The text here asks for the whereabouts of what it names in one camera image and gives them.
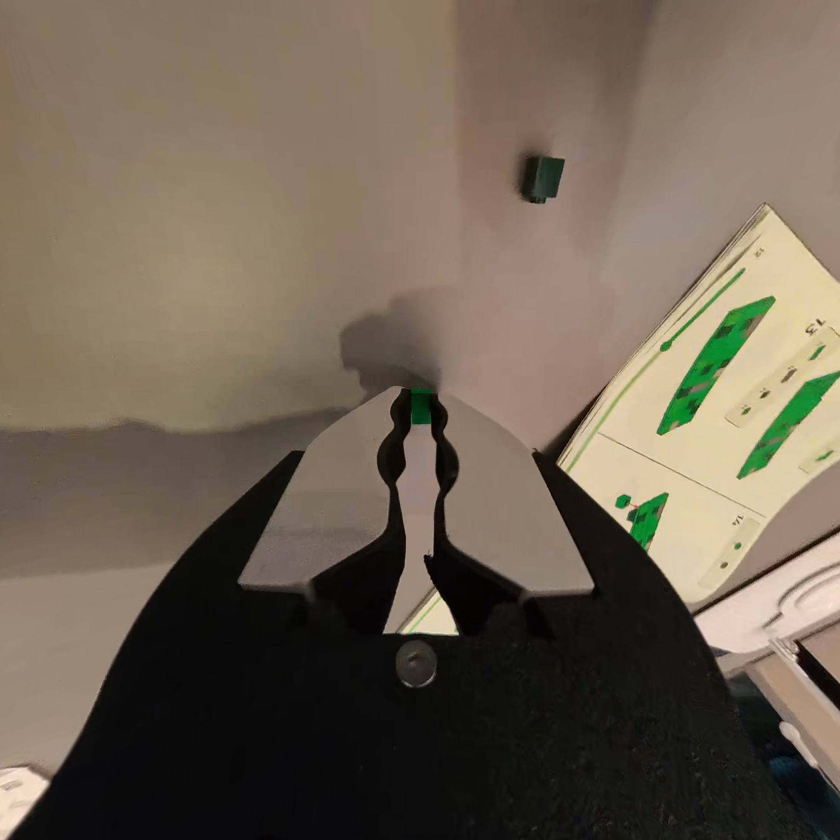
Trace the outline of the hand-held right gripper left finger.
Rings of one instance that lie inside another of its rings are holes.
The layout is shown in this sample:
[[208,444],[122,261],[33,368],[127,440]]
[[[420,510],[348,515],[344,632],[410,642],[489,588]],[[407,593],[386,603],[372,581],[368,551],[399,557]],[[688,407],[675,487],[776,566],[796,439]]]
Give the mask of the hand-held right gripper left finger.
[[405,568],[396,485],[407,434],[408,390],[400,387],[320,433],[294,468],[240,587],[328,603],[354,631],[382,634]]

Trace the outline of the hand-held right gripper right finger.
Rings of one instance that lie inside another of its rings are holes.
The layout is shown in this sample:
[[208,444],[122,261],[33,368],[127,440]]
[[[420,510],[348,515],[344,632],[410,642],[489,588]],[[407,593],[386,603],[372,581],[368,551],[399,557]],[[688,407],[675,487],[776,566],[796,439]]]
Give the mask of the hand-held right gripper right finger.
[[451,395],[429,399],[438,494],[427,571],[462,635],[498,605],[590,596],[595,583],[531,449]]

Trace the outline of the dark green brick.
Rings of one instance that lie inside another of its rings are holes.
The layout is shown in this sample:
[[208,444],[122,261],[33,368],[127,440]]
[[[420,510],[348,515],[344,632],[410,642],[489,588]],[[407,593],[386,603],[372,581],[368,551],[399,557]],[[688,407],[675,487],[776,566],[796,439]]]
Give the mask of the dark green brick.
[[565,159],[532,154],[523,162],[520,195],[523,201],[542,205],[558,195]]

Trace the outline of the grey desk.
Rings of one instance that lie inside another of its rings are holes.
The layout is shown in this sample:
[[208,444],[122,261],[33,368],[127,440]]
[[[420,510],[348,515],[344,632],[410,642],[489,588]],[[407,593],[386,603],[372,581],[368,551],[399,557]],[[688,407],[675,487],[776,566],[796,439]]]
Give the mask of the grey desk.
[[838,277],[838,2],[2,2],[2,767],[290,450],[550,448],[762,203]]

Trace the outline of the open instruction booklet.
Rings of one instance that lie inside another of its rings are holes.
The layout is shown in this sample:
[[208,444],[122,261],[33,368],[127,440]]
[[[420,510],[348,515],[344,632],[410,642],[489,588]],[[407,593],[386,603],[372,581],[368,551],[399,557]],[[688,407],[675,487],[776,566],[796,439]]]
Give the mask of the open instruction booklet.
[[[557,458],[601,513],[584,540],[645,551],[688,604],[838,462],[838,279],[761,205],[598,395]],[[593,593],[597,591],[596,583]]]

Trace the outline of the white divider bracket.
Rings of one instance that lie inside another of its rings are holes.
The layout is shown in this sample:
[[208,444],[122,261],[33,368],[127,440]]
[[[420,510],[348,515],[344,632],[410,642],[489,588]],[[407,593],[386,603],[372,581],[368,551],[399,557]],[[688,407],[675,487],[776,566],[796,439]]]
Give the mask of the white divider bracket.
[[[839,677],[839,625],[824,628],[804,640],[828,674]],[[810,690],[796,678],[776,654],[765,656],[746,668],[747,675],[762,690],[780,716],[794,725],[835,786],[839,785],[839,725]]]

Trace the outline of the small white bracket piece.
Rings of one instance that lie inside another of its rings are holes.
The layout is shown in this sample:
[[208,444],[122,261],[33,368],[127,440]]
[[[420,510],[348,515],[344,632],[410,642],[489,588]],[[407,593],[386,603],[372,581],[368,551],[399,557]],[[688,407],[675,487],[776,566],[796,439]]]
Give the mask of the small white bracket piece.
[[17,811],[27,813],[51,784],[48,775],[22,764],[1,768],[1,817],[8,822]]

